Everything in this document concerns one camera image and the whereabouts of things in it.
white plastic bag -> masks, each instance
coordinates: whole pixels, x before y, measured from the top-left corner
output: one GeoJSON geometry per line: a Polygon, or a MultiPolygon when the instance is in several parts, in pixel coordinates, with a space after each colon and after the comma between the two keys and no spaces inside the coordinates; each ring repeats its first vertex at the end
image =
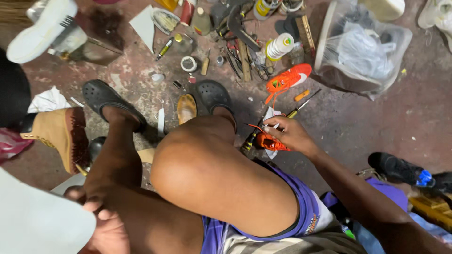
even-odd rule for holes
{"type": "Polygon", "coordinates": [[[357,0],[334,0],[320,34],[314,72],[326,85],[374,99],[396,80],[413,33],[377,21],[357,0]]]}

dirty floor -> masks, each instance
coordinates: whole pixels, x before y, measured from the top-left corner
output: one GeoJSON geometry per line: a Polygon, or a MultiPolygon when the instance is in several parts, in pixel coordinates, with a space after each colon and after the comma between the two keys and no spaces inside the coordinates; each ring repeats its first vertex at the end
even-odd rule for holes
{"type": "MultiPolygon", "coordinates": [[[[158,5],[150,0],[123,0],[107,6],[96,5],[90,0],[76,2],[85,20],[99,22],[100,27],[96,29],[98,36],[116,40],[119,46],[124,47],[124,54],[104,67],[84,62],[66,62],[44,53],[23,65],[32,95],[55,85],[66,98],[72,96],[83,102],[80,91],[82,85],[91,79],[102,79],[134,104],[154,128],[157,126],[157,111],[163,107],[165,132],[170,132],[178,122],[174,111],[177,99],[184,93],[193,93],[193,85],[187,82],[188,75],[179,67],[180,56],[169,52],[155,62],[155,56],[128,24],[148,4],[158,5]],[[163,73],[166,79],[154,84],[151,80],[154,73],[163,73]],[[171,84],[174,80],[178,80],[183,87],[174,87],[171,84]]],[[[295,95],[305,89],[315,91],[322,88],[322,92],[304,107],[296,119],[303,123],[330,156],[355,172],[368,167],[367,157],[374,151],[395,154],[432,173],[452,170],[452,54],[438,29],[425,31],[417,26],[416,20],[425,2],[406,1],[405,13],[394,22],[413,32],[413,39],[401,66],[401,70],[406,69],[406,75],[399,75],[392,87],[375,101],[326,88],[312,79],[278,97],[276,109],[288,113],[298,105],[293,101],[295,95]]],[[[200,5],[209,6],[203,0],[200,5]]],[[[318,38],[327,7],[325,1],[308,1],[306,11],[310,16],[314,39],[318,38]]],[[[250,21],[247,27],[251,27],[251,31],[266,41],[276,37],[273,24],[278,19],[284,17],[275,14],[264,22],[250,21]]],[[[5,48],[20,29],[8,27],[2,30],[4,36],[0,46],[5,48]]],[[[178,26],[176,31],[187,33],[196,40],[198,46],[192,55],[198,60],[204,59],[208,48],[212,49],[207,76],[200,76],[199,71],[194,76],[198,80],[216,80],[228,89],[239,126],[235,140],[235,145],[239,147],[252,131],[244,123],[257,123],[264,112],[263,101],[268,96],[265,83],[256,80],[257,75],[254,74],[254,81],[245,84],[236,79],[229,65],[217,67],[212,59],[218,56],[219,48],[223,45],[215,44],[210,36],[198,36],[193,30],[182,26],[178,26]]],[[[167,39],[162,32],[156,31],[154,50],[160,50],[167,39]]],[[[287,67],[285,61],[279,61],[276,69],[280,72],[287,67]]],[[[207,113],[201,105],[198,107],[200,114],[207,113]]],[[[85,107],[84,111],[88,138],[106,136],[108,124],[89,107],[85,107]]],[[[137,149],[156,145],[154,128],[148,130],[146,136],[134,136],[137,149]]],[[[283,151],[273,161],[284,171],[304,180],[319,195],[330,189],[314,166],[301,154],[283,151]]],[[[40,142],[35,142],[2,166],[20,180],[47,190],[69,177],[57,151],[40,142]]],[[[148,170],[150,166],[145,165],[144,186],[148,183],[148,170]]]]}

rubber sole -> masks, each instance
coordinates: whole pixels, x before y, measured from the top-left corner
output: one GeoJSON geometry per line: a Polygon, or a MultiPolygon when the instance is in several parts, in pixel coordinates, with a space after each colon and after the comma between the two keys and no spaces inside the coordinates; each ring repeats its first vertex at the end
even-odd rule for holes
{"type": "Polygon", "coordinates": [[[66,171],[70,174],[77,174],[79,170],[76,164],[82,168],[89,166],[88,138],[85,132],[85,113],[82,108],[70,108],[65,114],[66,135],[69,140],[67,147],[67,158],[69,162],[66,171]]]}

bottle cap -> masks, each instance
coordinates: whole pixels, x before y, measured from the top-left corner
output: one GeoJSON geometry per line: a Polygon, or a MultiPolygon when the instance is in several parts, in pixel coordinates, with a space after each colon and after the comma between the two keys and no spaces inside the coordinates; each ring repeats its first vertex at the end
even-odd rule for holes
{"type": "Polygon", "coordinates": [[[174,35],[174,40],[177,42],[181,42],[182,41],[182,35],[180,35],[180,33],[177,33],[174,35]]]}

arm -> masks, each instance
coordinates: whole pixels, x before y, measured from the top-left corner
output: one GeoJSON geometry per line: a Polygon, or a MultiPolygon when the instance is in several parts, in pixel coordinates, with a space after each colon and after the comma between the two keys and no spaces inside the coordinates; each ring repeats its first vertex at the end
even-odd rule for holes
{"type": "Polygon", "coordinates": [[[452,253],[392,200],[321,150],[299,122],[282,116],[264,121],[277,123],[283,132],[269,127],[264,130],[314,164],[352,217],[375,235],[386,253],[452,253]]]}

